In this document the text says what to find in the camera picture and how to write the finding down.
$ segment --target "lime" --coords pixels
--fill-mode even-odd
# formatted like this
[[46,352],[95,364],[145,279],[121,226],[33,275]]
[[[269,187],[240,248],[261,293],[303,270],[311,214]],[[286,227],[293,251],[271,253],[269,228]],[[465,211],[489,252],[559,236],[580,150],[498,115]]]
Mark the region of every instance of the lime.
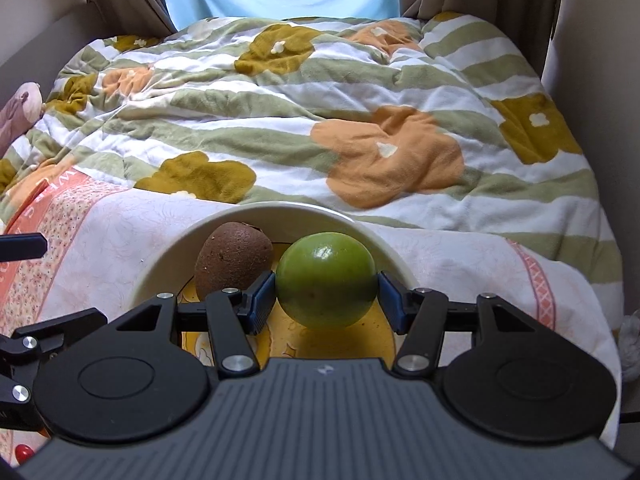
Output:
[[378,277],[367,248],[341,233],[300,238],[282,255],[276,293],[282,309],[308,328],[349,326],[376,298]]

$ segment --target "kiwi fruit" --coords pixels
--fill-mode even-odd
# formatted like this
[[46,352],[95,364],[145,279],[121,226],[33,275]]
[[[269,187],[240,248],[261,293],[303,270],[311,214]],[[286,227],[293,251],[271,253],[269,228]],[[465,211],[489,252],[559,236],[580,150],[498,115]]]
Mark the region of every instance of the kiwi fruit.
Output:
[[222,224],[198,255],[193,271],[196,294],[202,301],[222,288],[245,290],[271,269],[272,261],[273,245],[260,229],[241,222]]

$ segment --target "yellow plate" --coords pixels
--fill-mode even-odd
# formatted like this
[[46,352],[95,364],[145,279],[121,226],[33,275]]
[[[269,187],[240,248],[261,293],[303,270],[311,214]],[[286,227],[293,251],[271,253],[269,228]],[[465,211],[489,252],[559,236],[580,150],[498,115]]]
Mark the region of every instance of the yellow plate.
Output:
[[[274,244],[275,270],[288,244]],[[178,295],[180,303],[198,301],[193,278]],[[379,357],[391,366],[396,355],[394,334],[377,301],[359,322],[341,330],[310,330],[292,320],[276,301],[264,329],[249,343],[261,367],[269,357],[306,359],[344,359]],[[212,365],[213,357],[206,333],[182,334],[182,348],[192,353],[206,365]]]

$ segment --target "striped blanket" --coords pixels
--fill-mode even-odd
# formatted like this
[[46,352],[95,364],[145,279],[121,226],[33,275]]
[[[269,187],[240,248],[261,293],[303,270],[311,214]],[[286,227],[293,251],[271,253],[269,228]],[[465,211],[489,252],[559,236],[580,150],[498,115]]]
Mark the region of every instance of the striped blanket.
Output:
[[219,18],[94,41],[0,160],[4,226],[72,166],[204,200],[499,234],[580,270],[610,326],[622,318],[593,173],[513,43],[471,16]]

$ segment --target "stuffed animal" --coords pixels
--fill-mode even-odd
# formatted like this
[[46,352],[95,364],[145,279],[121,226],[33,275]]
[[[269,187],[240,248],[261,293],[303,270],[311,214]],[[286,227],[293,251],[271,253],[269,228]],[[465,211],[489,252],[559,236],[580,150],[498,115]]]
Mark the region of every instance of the stuffed animal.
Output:
[[21,85],[0,111],[0,157],[4,156],[15,139],[40,120],[43,111],[40,85]]

